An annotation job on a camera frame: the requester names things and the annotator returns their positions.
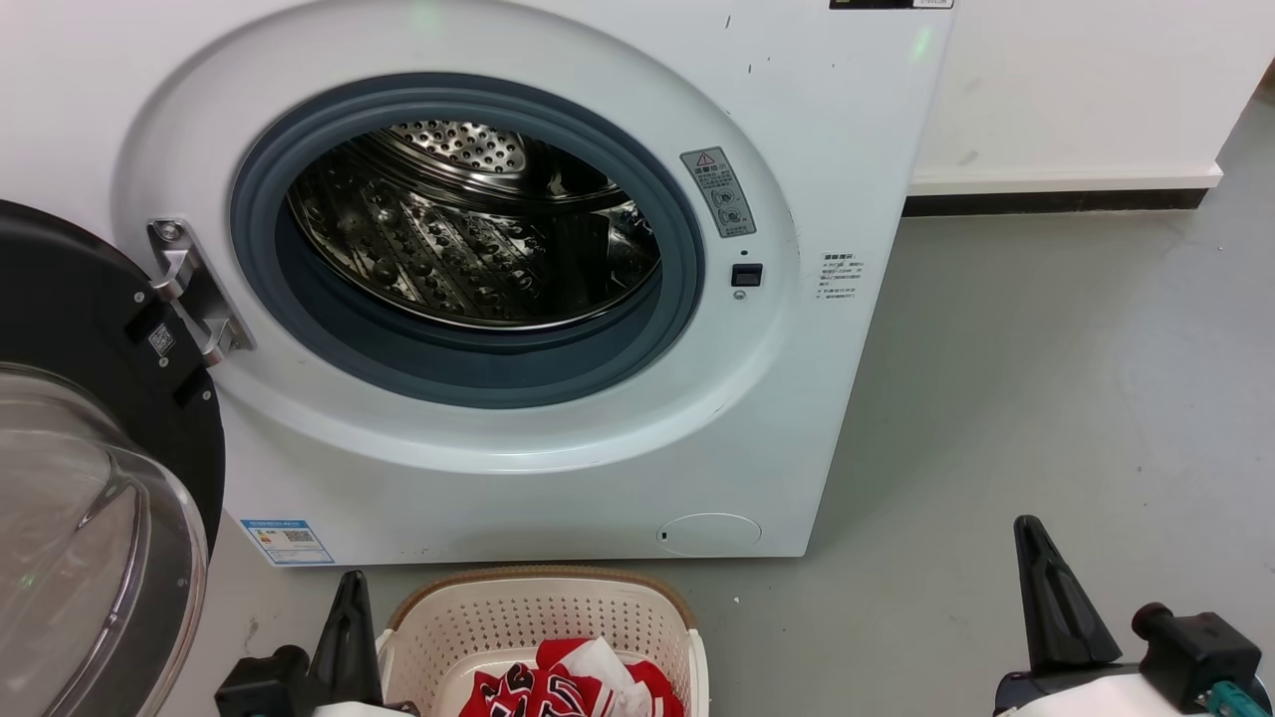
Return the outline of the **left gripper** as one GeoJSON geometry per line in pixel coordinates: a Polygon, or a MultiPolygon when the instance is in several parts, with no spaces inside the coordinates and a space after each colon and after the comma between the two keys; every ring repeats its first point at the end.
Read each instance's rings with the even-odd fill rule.
{"type": "Polygon", "coordinates": [[[419,716],[411,702],[384,706],[368,577],[363,572],[340,577],[309,676],[325,703],[315,708],[314,717],[419,716]]]}

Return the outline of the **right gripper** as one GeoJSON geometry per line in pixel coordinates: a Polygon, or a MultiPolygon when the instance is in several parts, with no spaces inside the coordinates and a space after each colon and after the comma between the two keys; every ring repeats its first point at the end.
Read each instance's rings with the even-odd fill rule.
{"type": "Polygon", "coordinates": [[[1030,670],[1006,674],[996,716],[1193,716],[1211,669],[1142,670],[1122,651],[1039,518],[1014,521],[1030,670]]]}

